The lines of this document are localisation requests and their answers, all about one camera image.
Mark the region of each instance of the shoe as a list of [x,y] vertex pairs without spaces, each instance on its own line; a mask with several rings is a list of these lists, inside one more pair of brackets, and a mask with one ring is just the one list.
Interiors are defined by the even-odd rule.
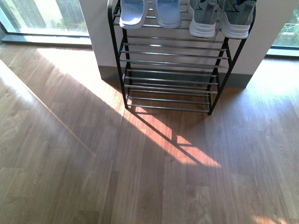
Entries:
[[255,5],[256,0],[219,0],[218,12],[223,35],[233,39],[246,39]]
[[177,28],[181,25],[179,0],[152,0],[151,5],[161,27]]
[[124,29],[142,27],[149,5],[149,0],[121,0],[120,26]]
[[211,38],[215,35],[217,0],[190,0],[187,10],[193,14],[189,27],[192,36]]

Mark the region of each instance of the gray baseboard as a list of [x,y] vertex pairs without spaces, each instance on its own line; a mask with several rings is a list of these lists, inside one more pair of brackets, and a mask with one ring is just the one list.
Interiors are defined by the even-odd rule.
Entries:
[[[112,66],[99,66],[100,75],[101,78],[104,81],[115,81],[119,80],[118,72],[116,67]],[[148,73],[138,73],[138,75],[132,73],[132,76],[138,76],[138,77],[147,77]],[[220,82],[222,83],[223,79],[225,77],[225,73],[219,74]],[[155,75],[151,74],[151,78],[158,78],[158,79],[169,79],[169,75]],[[249,81],[251,80],[252,75],[246,75],[246,74],[236,74],[232,73],[227,81],[226,86],[227,87],[235,87],[235,88],[243,88],[245,89]],[[208,82],[209,78],[204,77],[196,77],[196,76],[182,76],[182,75],[172,75],[172,80],[186,80],[186,81],[202,81],[202,82]]]

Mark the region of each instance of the slipper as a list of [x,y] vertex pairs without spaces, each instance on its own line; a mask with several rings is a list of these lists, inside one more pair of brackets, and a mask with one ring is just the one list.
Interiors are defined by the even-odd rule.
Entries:
[[181,25],[179,0],[152,0],[151,4],[161,27],[177,28]]
[[142,27],[149,5],[149,0],[121,0],[120,26],[124,29]]

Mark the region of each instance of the window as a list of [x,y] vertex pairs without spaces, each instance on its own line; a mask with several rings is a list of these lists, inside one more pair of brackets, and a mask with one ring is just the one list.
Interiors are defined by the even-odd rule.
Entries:
[[299,4],[272,45],[274,48],[299,49]]
[[9,34],[89,36],[79,0],[0,0],[0,22]]

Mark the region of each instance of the black metal shoe rack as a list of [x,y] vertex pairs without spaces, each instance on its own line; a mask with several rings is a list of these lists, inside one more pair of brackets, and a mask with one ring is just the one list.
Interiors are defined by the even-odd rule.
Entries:
[[[108,0],[109,26],[127,109],[142,107],[212,114],[246,39],[240,41],[232,58],[229,38],[214,41],[189,34],[192,18],[186,8],[187,3],[180,3],[182,25],[179,28],[162,32],[150,7],[142,28],[125,30],[119,26],[120,0],[114,9],[113,0]],[[145,35],[144,29],[151,29],[147,33],[155,35]],[[180,38],[181,32],[190,38]],[[219,70],[226,72],[221,82]]]

